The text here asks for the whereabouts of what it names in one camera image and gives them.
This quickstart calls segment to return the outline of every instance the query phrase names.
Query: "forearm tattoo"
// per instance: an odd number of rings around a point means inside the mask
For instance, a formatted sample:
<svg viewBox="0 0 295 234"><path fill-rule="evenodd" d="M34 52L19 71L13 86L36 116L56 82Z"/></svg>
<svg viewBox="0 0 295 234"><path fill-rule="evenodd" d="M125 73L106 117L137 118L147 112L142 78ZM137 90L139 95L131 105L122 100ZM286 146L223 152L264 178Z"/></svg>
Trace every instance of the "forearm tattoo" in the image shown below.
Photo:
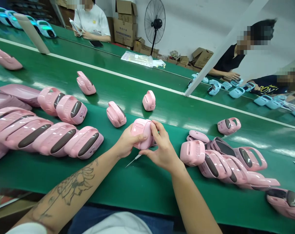
<svg viewBox="0 0 295 234"><path fill-rule="evenodd" d="M52 217L49 214L50 208L58 200L63 200L66 205L70 206L73 197L80 196L83 191L89 190L93 186L88 182L94 178L93 174L93 164L91 162L89 165L82 168L80 171L72 174L70 177L58 184L54 189L52 189L47 195L45 195L33 208L31 212L32 219L37 222L41 222L44 218ZM95 165L98 166L98 159L95 160ZM44 211L41 214L38 207L45 205Z"/></svg>

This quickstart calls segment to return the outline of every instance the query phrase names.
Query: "black shirt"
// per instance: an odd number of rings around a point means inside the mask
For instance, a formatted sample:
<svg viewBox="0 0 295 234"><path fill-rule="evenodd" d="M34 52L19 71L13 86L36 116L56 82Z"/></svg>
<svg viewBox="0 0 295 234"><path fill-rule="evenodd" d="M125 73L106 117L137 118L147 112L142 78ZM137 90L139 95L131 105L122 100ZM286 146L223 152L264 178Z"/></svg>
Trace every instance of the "black shirt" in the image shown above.
<svg viewBox="0 0 295 234"><path fill-rule="evenodd" d="M260 90L253 90L252 92L259 96L284 94L288 90L288 86L281 85L277 82L277 75L264 76L252 81L260 88Z"/></svg>
<svg viewBox="0 0 295 234"><path fill-rule="evenodd" d="M239 64L245 57L244 54L234 57L235 45L231 45L228 50L222 55L218 63L214 66L214 69L222 72L229 72L232 69L238 68Z"/></svg>

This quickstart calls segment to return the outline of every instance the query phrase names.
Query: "person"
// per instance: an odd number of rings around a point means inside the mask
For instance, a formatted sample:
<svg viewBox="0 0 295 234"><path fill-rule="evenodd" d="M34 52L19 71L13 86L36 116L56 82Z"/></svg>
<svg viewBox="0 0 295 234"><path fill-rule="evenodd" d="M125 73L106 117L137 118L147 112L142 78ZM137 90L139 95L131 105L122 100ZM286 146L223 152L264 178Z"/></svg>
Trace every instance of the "person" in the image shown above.
<svg viewBox="0 0 295 234"><path fill-rule="evenodd" d="M111 41L108 20L104 11L95 4L95 0L84 0L84 9L75 9L74 23L82 32L82 37L87 40Z"/></svg>
<svg viewBox="0 0 295 234"><path fill-rule="evenodd" d="M7 234L59 233L88 201L114 165L131 153L133 144L147 138L143 134L132 136L131 128L132 124L124 130L120 139L106 153L53 188ZM222 234L204 198L177 156L163 125L153 120L151 131L158 149L141 150L139 154L146 155L156 165L170 172L186 232ZM83 225L86 222L87 218L84 218L79 223ZM151 234L152 232L138 216L129 212L119 212L90 227L83 234L95 233Z"/></svg>
<svg viewBox="0 0 295 234"><path fill-rule="evenodd" d="M276 19L266 19L249 27L244 32L243 40L238 40L237 44L231 45L208 74L228 82L238 80L240 74L232 70L239 67L246 50L251 50L254 45L263 45L273 38L275 23Z"/></svg>
<svg viewBox="0 0 295 234"><path fill-rule="evenodd" d="M256 85L251 92L260 96L285 94L291 85L295 85L295 68L285 75L269 75L248 82Z"/></svg>

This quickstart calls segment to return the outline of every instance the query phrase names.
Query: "white t-shirt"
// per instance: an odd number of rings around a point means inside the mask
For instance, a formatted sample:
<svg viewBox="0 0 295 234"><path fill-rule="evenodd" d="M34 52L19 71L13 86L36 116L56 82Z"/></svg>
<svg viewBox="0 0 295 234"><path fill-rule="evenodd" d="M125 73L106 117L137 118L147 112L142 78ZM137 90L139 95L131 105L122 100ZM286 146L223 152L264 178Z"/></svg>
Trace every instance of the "white t-shirt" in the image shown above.
<svg viewBox="0 0 295 234"><path fill-rule="evenodd" d="M104 11L94 4L91 10L75 9L74 22L86 32L98 36L110 36L108 21Z"/></svg>
<svg viewBox="0 0 295 234"><path fill-rule="evenodd" d="M39 223L21 224L6 234L47 234ZM152 234L147 224L130 212L118 212L89 228L83 234Z"/></svg>

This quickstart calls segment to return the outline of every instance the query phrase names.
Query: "black standing fan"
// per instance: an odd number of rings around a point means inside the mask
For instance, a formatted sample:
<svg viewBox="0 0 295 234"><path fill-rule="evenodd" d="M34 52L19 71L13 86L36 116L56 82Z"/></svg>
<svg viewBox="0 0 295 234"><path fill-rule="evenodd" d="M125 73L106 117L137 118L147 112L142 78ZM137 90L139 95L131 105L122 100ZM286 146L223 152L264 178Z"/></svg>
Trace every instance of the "black standing fan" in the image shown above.
<svg viewBox="0 0 295 234"><path fill-rule="evenodd" d="M163 37L166 25L165 8L161 0L151 0L145 12L145 34L152 45L151 56L154 45Z"/></svg>

